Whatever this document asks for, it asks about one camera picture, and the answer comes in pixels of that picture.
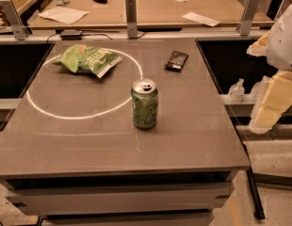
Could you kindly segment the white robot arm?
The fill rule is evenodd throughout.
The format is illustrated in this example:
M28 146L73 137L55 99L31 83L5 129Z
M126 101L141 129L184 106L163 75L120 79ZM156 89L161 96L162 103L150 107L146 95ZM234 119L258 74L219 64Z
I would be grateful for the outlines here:
M247 53L266 56L268 65L278 70L270 78L263 77L251 112L250 130L264 134L292 105L292 5Z

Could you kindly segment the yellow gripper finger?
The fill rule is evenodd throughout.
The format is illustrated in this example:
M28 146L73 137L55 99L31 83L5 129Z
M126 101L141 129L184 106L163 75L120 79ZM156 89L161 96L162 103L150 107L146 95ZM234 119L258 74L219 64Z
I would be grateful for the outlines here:
M268 33L261 36L247 49L247 54L254 57L265 57L267 55Z
M251 112L250 130L264 134L292 105L292 72L279 71L260 83L257 101Z

